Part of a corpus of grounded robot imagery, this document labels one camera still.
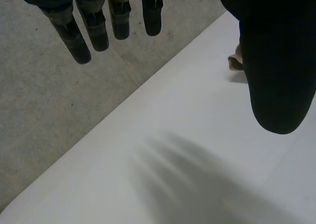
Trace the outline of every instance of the white floor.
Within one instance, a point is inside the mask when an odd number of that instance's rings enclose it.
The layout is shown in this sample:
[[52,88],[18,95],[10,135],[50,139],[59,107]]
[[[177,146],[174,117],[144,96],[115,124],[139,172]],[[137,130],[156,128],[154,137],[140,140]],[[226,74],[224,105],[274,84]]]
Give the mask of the white floor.
[[316,107],[256,122],[225,13],[0,214],[0,224],[312,224]]

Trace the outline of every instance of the gloved hand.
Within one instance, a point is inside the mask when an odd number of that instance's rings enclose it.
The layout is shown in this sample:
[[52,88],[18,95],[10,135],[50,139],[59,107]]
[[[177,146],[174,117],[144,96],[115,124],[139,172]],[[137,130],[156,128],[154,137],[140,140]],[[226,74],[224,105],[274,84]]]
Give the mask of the gloved hand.
[[[60,38],[77,63],[85,64],[91,60],[90,51],[73,17],[73,0],[24,0],[38,6],[49,18]],[[130,0],[108,0],[114,36],[124,40],[129,36]],[[93,48],[105,51],[109,39],[105,27],[102,6],[105,0],[76,0]],[[162,0],[142,0],[146,32],[156,36],[161,30]]]

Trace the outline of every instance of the gray concrete surface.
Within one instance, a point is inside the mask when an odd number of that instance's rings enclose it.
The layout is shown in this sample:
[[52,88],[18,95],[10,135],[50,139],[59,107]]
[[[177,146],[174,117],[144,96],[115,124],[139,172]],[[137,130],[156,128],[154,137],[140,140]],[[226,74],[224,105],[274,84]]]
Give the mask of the gray concrete surface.
[[22,0],[0,0],[0,211],[225,10],[219,0],[164,0],[162,32],[146,35],[132,0],[131,35],[78,65],[49,20]]

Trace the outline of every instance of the glove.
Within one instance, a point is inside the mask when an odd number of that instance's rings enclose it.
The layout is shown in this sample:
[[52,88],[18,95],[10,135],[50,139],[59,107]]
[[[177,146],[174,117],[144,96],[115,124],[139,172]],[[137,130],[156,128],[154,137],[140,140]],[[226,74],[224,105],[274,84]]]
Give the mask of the glove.
[[[73,0],[24,0],[38,6],[56,29],[69,52],[79,64],[91,60],[90,51],[73,16]],[[114,36],[124,40],[129,36],[130,0],[108,0]],[[109,39],[102,7],[105,0],[76,0],[93,48],[105,51]],[[146,32],[156,36],[161,31],[162,0],[142,0]]]
[[288,134],[316,91],[316,0],[221,0],[238,20],[251,105],[265,129]]

